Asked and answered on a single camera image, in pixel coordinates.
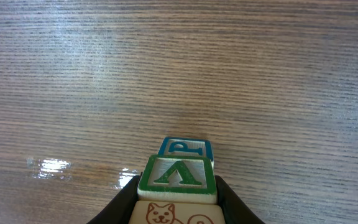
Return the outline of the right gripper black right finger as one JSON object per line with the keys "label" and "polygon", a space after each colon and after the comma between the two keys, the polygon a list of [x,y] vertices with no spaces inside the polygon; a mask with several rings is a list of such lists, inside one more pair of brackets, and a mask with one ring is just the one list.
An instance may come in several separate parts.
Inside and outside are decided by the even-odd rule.
{"label": "right gripper black right finger", "polygon": [[216,175],[218,205],[226,224],[265,224],[242,199],[230,188],[222,177]]}

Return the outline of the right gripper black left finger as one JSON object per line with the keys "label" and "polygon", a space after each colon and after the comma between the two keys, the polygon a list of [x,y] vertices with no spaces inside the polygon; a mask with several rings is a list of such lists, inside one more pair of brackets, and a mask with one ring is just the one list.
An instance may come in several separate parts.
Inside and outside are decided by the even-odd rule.
{"label": "right gripper black left finger", "polygon": [[128,224],[139,199],[137,193],[139,180],[140,175],[135,175],[87,224]]}

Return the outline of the cat picture wooden block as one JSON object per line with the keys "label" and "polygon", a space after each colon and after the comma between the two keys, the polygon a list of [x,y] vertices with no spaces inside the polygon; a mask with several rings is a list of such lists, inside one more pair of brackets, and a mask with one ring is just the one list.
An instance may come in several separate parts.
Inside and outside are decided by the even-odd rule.
{"label": "cat picture wooden block", "polygon": [[129,224],[225,224],[221,207],[195,203],[139,200]]}

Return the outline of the wooden block with figure eight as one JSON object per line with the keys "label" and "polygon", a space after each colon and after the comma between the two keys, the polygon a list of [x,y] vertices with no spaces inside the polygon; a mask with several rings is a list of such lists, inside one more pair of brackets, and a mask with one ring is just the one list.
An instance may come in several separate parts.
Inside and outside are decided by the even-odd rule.
{"label": "wooden block with figure eight", "polygon": [[214,168],[213,147],[209,140],[168,136],[162,141],[158,155],[196,156],[208,158]]}

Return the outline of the green edged animal wooden block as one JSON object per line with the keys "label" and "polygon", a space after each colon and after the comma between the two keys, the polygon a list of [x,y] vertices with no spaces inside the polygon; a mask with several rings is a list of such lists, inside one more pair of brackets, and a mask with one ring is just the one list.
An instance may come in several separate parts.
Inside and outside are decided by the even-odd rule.
{"label": "green edged animal wooden block", "polygon": [[152,155],[137,194],[140,200],[216,205],[212,162],[206,157]]}

